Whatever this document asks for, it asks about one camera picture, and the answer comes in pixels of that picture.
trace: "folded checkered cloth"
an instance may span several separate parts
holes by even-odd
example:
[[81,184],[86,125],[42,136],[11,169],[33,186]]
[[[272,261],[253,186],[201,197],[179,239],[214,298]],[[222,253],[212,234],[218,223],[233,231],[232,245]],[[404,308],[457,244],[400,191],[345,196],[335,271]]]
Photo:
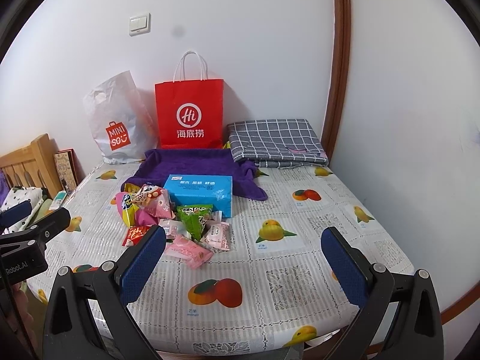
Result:
[[261,119],[229,124],[234,161],[249,159],[258,167],[328,165],[328,158],[306,119]]

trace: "white circular logo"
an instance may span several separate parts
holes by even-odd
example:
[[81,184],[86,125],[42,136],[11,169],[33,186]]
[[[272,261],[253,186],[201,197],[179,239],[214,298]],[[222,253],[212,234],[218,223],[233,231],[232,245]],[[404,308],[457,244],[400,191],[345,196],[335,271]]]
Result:
[[186,128],[197,126],[202,120],[202,112],[195,104],[186,103],[177,110],[177,121]]

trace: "white light switch panel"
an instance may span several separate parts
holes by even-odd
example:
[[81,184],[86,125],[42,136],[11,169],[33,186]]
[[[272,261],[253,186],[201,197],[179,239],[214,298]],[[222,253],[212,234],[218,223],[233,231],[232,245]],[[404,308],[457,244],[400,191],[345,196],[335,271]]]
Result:
[[140,35],[150,32],[150,14],[133,16],[130,18],[128,33],[130,36]]

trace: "blue package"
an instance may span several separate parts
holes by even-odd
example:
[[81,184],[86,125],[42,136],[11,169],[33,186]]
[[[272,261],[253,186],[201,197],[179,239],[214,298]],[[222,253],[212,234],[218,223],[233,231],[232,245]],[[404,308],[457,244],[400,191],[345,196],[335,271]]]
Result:
[[232,176],[170,175],[164,188],[177,207],[213,204],[225,218],[232,216]]

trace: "miniso plastic bag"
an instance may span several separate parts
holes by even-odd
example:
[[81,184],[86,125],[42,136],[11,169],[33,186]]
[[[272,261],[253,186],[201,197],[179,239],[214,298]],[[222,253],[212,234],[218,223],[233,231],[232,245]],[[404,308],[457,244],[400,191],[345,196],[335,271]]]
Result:
[[83,98],[83,106],[106,163],[141,161],[145,151],[157,146],[152,118],[129,71],[94,88]]

